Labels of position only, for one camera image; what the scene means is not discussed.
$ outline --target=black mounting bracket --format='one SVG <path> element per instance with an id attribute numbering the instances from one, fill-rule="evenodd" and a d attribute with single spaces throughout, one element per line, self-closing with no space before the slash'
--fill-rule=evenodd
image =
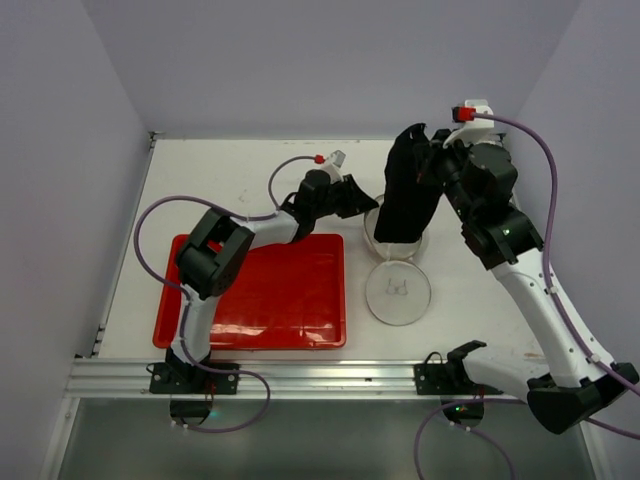
<path id="1" fill-rule="evenodd" d="M 469 380 L 462 360 L 486 343 L 474 340 L 453 349 L 446 362 L 430 363 L 429 357 L 413 366 L 413 381 L 418 395 L 501 395 L 503 392 L 488 385 L 478 385 Z"/>
<path id="2" fill-rule="evenodd" d="M 173 420 L 186 423 L 186 418 L 199 418 L 201 425 L 209 417 L 213 400 L 171 400 L 169 402 L 169 415 Z"/>
<path id="3" fill-rule="evenodd" d="M 182 362 L 171 349 L 167 350 L 164 362 L 147 366 L 151 373 L 149 393 L 160 395 L 214 394 L 235 395 L 238 390 L 237 363 L 203 361 L 203 365 L 229 373 L 209 373 Z"/>

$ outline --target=white table surface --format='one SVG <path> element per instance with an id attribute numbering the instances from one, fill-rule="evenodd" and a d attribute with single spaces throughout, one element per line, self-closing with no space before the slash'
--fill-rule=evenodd
<path id="1" fill-rule="evenodd" d="M 345 173 L 375 197 L 384 190 L 384 165 L 392 142 L 159 140 L 144 186 L 138 214 L 153 201 L 175 194 L 207 198 L 245 215 L 267 213 L 272 205 L 266 182 L 283 160 L 295 155 L 347 154 Z M 312 162 L 283 169 L 276 180 L 280 199 L 297 190 Z M 173 237 L 188 233 L 205 207 L 174 202 L 156 210 L 145 222 L 142 250 L 149 263 L 164 273 Z M 539 354 L 533 333 L 511 297 L 471 254 L 460 234 L 460 222 L 442 199 L 429 226 L 429 243 L 416 263 L 433 289 L 431 305 L 418 322 L 392 327 L 376 320 L 364 298 L 364 284 L 377 260 L 368 251 L 362 217 L 318 221 L 316 232 L 344 238 L 347 297 L 347 343 L 318 351 L 218 351 L 214 357 L 239 360 L 421 360 L 434 350 L 443 353 L 470 340 Z M 125 256 L 108 317 L 101 358 L 160 359 L 164 351 L 152 344 L 162 286 L 138 264 L 132 241 Z"/>

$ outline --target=cable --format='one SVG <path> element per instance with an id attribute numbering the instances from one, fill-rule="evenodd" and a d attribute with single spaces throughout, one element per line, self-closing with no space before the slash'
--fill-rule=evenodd
<path id="1" fill-rule="evenodd" d="M 551 278 L 550 255 L 551 255 L 551 234 L 553 232 L 553 222 L 555 220 L 556 204 L 558 201 L 558 168 L 556 165 L 556 161 L 553 157 L 553 154 L 551 153 L 551 149 L 549 148 L 549 146 L 546 144 L 546 142 L 542 139 L 540 135 L 538 135 L 531 128 L 527 127 L 526 125 L 523 125 L 520 122 L 511 120 L 509 118 L 501 117 L 498 115 L 489 115 L 487 113 L 474 112 L 472 113 L 472 116 L 474 118 L 484 118 L 487 120 L 494 120 L 496 122 L 504 123 L 506 125 L 515 127 L 518 130 L 522 130 L 523 132 L 528 134 L 531 138 L 533 138 L 544 151 L 544 154 L 547 157 L 547 161 L 549 162 L 549 168 L 551 170 L 551 201 L 549 202 L 549 215 L 547 217 L 547 228 L 544 234 L 544 248 L 542 249 L 542 272 L 543 272 L 544 281 L 545 281 L 547 290 L 551 295 L 551 299 L 553 300 L 553 303 L 558 309 L 558 313 L 560 314 L 560 317 L 564 321 L 564 324 L 567 326 L 569 333 L 571 334 L 573 339 L 576 341 L 576 343 L 580 346 L 584 354 L 590 359 L 590 361 L 595 363 L 598 367 L 600 367 L 600 369 L 604 370 L 609 376 L 615 378 L 625 388 L 627 388 L 628 390 L 631 390 L 633 393 L 635 393 L 637 396 L 640 397 L 640 387 L 628 381 L 626 378 L 624 378 L 623 376 L 618 374 L 616 371 L 614 371 L 609 365 L 599 360 L 599 357 L 597 355 L 594 355 L 593 351 L 591 351 L 591 349 L 589 348 L 589 345 L 587 345 L 587 343 L 580 336 L 580 333 L 578 332 L 575 325 L 571 321 L 571 317 L 569 316 L 569 313 L 565 309 L 564 304 L 560 299 L 560 296 L 556 293 L 555 289 L 553 288 L 553 279 Z"/>
<path id="2" fill-rule="evenodd" d="M 292 157 L 289 160 L 285 160 L 284 162 L 282 162 L 280 165 L 276 167 L 276 169 L 273 171 L 273 173 L 269 177 L 269 182 L 267 183 L 267 190 L 269 191 L 269 198 L 271 199 L 271 202 L 273 202 L 273 205 L 276 208 L 280 208 L 280 204 L 278 203 L 278 200 L 276 200 L 276 197 L 273 194 L 273 180 L 276 178 L 276 175 L 280 170 L 282 170 L 284 167 L 286 167 L 290 163 L 297 162 L 299 160 L 315 161 L 315 157 L 312 157 L 309 155 L 298 155 L 297 157 Z"/>
<path id="3" fill-rule="evenodd" d="M 516 400 L 516 399 L 512 399 L 512 398 L 476 398 L 476 399 L 468 399 L 468 400 L 456 400 L 455 402 L 450 402 L 447 403 L 445 405 L 440 405 L 437 408 L 434 408 L 433 411 L 427 415 L 425 417 L 425 419 L 422 421 L 422 423 L 420 424 L 420 427 L 418 427 L 418 431 L 416 432 L 416 436 L 415 436 L 415 440 L 413 441 L 413 463 L 416 467 L 416 472 L 418 472 L 418 477 L 420 478 L 420 480 L 425 480 L 425 476 L 422 473 L 422 468 L 420 467 L 420 438 L 422 437 L 422 432 L 424 431 L 425 427 L 427 426 L 427 424 L 440 412 L 447 410 L 449 408 L 452 407 L 457 407 L 460 405 L 469 405 L 472 403 L 507 403 L 507 404 L 517 404 L 517 405 L 522 405 L 522 402 L 520 400 Z M 477 435 L 478 437 L 486 440 L 487 442 L 489 442 L 491 445 L 493 445 L 494 447 L 496 447 L 496 449 L 498 449 L 498 451 L 500 452 L 500 454 L 502 454 L 502 456 L 504 457 L 505 461 L 507 462 L 507 465 L 509 467 L 509 477 L 511 478 L 511 480 L 516 480 L 517 474 L 516 474 L 516 469 L 515 466 L 513 464 L 513 461 L 511 460 L 511 458 L 509 457 L 509 455 L 507 454 L 507 452 L 493 439 L 491 438 L 489 435 L 487 435 L 484 432 L 481 432 L 479 430 L 473 429 L 473 428 L 467 428 L 463 425 L 458 425 L 458 424 L 454 424 L 454 426 L 457 426 L 458 428 L 468 431 L 470 433 L 473 433 L 474 435 Z"/>
<path id="4" fill-rule="evenodd" d="M 444 358 L 442 358 L 442 354 L 440 352 L 431 352 L 429 355 L 427 355 L 427 359 L 424 361 L 425 365 L 429 363 L 429 360 L 431 360 L 431 357 L 433 357 L 434 355 L 438 355 L 438 357 L 440 357 L 440 363 L 444 363 Z"/>
<path id="5" fill-rule="evenodd" d="M 207 418 L 209 418 L 209 415 L 211 415 L 211 411 L 213 410 L 213 396 L 214 396 L 213 395 L 213 384 L 209 380 L 207 380 L 207 382 L 205 384 L 205 389 L 206 390 L 211 390 L 211 398 L 209 399 L 209 392 L 207 391 L 204 394 L 204 403 L 207 406 L 207 413 L 203 417 L 200 418 L 200 421 L 198 423 L 192 424 L 193 426 L 196 426 L 196 427 L 200 426 L 204 422 L 206 422 Z M 184 427 L 184 425 L 187 425 L 187 428 L 188 428 L 191 425 L 187 422 L 186 418 L 187 417 L 184 417 L 184 416 L 172 416 L 171 417 L 171 419 L 176 423 L 177 423 L 178 420 L 180 420 L 180 422 L 181 422 L 180 426 Z"/>
<path id="6" fill-rule="evenodd" d="M 275 217 L 277 215 L 277 212 L 274 212 L 274 213 L 271 213 L 271 214 L 268 214 L 268 215 L 260 215 L 260 216 L 256 216 L 256 217 L 243 217 L 241 215 L 238 215 L 236 213 L 230 212 L 230 211 L 228 211 L 228 210 L 216 205 L 215 203 L 209 202 L 208 200 L 204 200 L 202 198 L 192 197 L 190 195 L 172 195 L 172 196 L 169 196 L 169 197 L 161 198 L 160 200 L 157 200 L 157 201 L 153 202 L 149 207 L 147 207 L 147 209 L 144 212 L 142 212 L 142 214 L 140 215 L 140 218 L 136 222 L 135 228 L 133 230 L 133 249 L 135 251 L 136 258 L 140 262 L 140 265 L 142 265 L 142 268 L 149 275 L 151 275 L 153 278 L 155 278 L 160 283 L 162 283 L 164 285 L 167 285 L 168 287 L 180 290 L 182 292 L 182 294 L 185 296 L 186 304 L 185 304 L 185 307 L 184 307 L 183 312 L 182 312 L 182 318 L 180 319 L 180 329 L 179 329 L 179 333 L 178 333 L 179 338 L 180 338 L 180 346 L 182 347 L 182 350 L 184 351 L 185 356 L 187 357 L 187 359 L 189 360 L 189 362 L 193 366 L 195 366 L 195 367 L 197 367 L 197 368 L 199 368 L 201 370 L 204 370 L 205 372 L 214 373 L 214 374 L 228 375 L 229 374 L 229 370 L 221 370 L 221 369 L 211 368 L 211 367 L 208 367 L 206 365 L 201 364 L 195 358 L 193 358 L 193 356 L 189 352 L 189 350 L 187 348 L 187 345 L 186 345 L 186 343 L 184 341 L 184 330 L 185 330 L 185 323 L 186 323 L 184 321 L 184 319 L 187 318 L 187 315 L 189 313 L 189 308 L 191 307 L 191 295 L 181 285 L 179 285 L 177 283 L 174 283 L 174 282 L 171 282 L 171 281 L 165 279 L 162 275 L 160 275 L 157 272 L 155 272 L 151 268 L 149 263 L 147 263 L 147 261 L 145 260 L 144 256 L 142 255 L 142 251 L 140 250 L 140 230 L 142 229 L 142 225 L 143 225 L 144 221 L 147 219 L 147 217 L 149 216 L 149 214 L 151 212 L 153 212 L 156 208 L 158 208 L 160 205 L 164 205 L 165 203 L 176 202 L 176 201 L 186 201 L 186 202 L 199 203 L 200 205 L 205 205 L 205 206 L 207 206 L 209 208 L 215 208 L 215 209 L 223 212 L 225 215 L 229 215 L 230 217 L 237 218 L 239 220 L 246 220 L 246 221 L 268 220 L 270 218 Z M 249 420 L 247 420 L 247 421 L 245 421 L 245 422 L 243 422 L 243 423 L 241 423 L 239 425 L 235 425 L 233 427 L 205 428 L 205 427 L 201 427 L 199 425 L 187 425 L 187 428 L 189 430 L 194 430 L 196 432 L 201 432 L 201 433 L 229 433 L 229 432 L 235 432 L 235 431 L 241 430 L 241 429 L 243 429 L 245 427 L 248 427 L 248 426 L 254 424 L 255 422 L 257 422 L 264 415 L 264 413 L 267 411 L 267 408 L 269 407 L 269 403 L 271 401 L 271 388 L 269 387 L 269 384 L 267 383 L 267 381 L 264 379 L 264 377 L 262 375 L 260 375 L 258 373 L 255 373 L 255 372 L 251 372 L 249 370 L 234 370 L 233 373 L 235 375 L 249 375 L 251 377 L 256 378 L 257 380 L 262 382 L 262 384 L 264 385 L 264 388 L 265 388 L 266 393 L 267 393 L 267 397 L 266 397 L 264 403 L 262 404 L 262 407 L 258 411 L 258 413 L 256 413 Z"/>
<path id="7" fill-rule="evenodd" d="M 614 427 L 613 425 L 609 425 L 608 423 L 601 422 L 600 420 L 596 420 L 595 418 L 587 418 L 585 421 L 587 423 L 595 425 L 596 427 L 604 428 L 605 430 L 609 430 L 610 432 L 617 433 L 618 435 L 622 435 L 623 437 L 633 438 L 634 440 L 640 440 L 640 435 L 637 433 L 629 432 L 627 430 L 623 430 L 622 428 Z"/>

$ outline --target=petri dish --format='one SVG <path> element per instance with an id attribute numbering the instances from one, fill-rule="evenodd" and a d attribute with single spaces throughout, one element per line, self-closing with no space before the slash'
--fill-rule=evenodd
<path id="1" fill-rule="evenodd" d="M 369 310 L 381 322 L 410 325 L 420 320 L 429 308 L 431 284 L 413 263 L 391 260 L 371 271 L 365 296 Z"/>
<path id="2" fill-rule="evenodd" d="M 376 198 L 378 205 L 382 205 L 384 202 L 384 195 L 380 195 Z M 376 241 L 373 234 L 376 230 L 376 224 L 378 223 L 378 216 L 380 215 L 380 208 L 369 210 L 364 215 L 364 239 L 369 249 L 378 257 L 383 260 L 407 260 L 414 256 L 426 239 L 428 241 L 427 231 L 422 234 L 420 240 L 415 243 L 381 243 Z"/>

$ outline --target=glass panel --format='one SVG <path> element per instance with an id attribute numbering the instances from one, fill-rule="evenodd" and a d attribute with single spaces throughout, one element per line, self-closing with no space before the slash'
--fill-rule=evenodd
<path id="1" fill-rule="evenodd" d="M 228 426 L 259 408 L 216 399 L 207 426 Z M 207 435 L 171 428 L 166 400 L 83 400 L 60 478 L 101 479 L 411 479 L 413 439 L 433 401 L 274 401 L 240 432 Z M 525 407 L 487 405 L 480 428 L 512 457 L 521 480 L 595 478 L 582 435 L 556 436 Z M 421 444 L 430 479 L 501 479 L 508 468 L 484 440 L 427 426 Z"/>

